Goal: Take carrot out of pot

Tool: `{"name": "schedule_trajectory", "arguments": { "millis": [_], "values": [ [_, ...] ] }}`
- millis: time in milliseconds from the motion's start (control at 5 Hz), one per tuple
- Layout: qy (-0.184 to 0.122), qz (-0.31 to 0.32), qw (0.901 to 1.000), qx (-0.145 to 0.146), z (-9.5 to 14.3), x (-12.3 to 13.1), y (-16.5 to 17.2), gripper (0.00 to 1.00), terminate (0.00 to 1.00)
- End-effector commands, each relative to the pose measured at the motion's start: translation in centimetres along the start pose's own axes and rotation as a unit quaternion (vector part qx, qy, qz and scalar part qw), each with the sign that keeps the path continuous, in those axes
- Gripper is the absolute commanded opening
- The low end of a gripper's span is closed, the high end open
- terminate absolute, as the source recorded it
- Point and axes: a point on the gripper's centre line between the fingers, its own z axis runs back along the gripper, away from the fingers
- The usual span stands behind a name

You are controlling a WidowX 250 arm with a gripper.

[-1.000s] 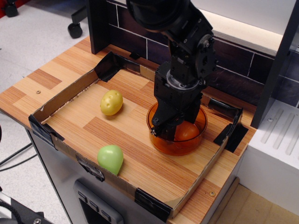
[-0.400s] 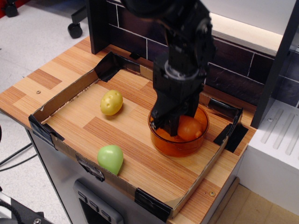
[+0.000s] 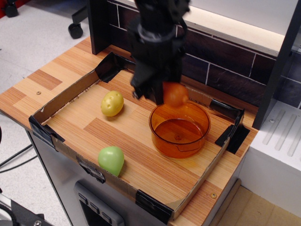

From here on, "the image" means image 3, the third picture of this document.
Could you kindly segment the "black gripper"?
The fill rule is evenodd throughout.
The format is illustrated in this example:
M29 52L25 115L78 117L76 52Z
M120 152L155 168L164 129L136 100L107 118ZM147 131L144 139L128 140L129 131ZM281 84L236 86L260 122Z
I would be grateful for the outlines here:
M161 105L164 103L163 83L181 82L186 23L180 19L168 33L153 33L143 28L137 17L128 24L127 31L131 57L135 60L130 82L133 97L144 96Z

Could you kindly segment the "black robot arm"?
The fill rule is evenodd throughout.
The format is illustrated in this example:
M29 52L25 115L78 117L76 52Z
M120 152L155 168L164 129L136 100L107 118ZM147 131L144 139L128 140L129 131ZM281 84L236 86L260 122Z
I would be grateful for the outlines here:
M139 15L127 33L135 72L133 96L163 104L163 83L180 82L189 12L188 0L137 0Z

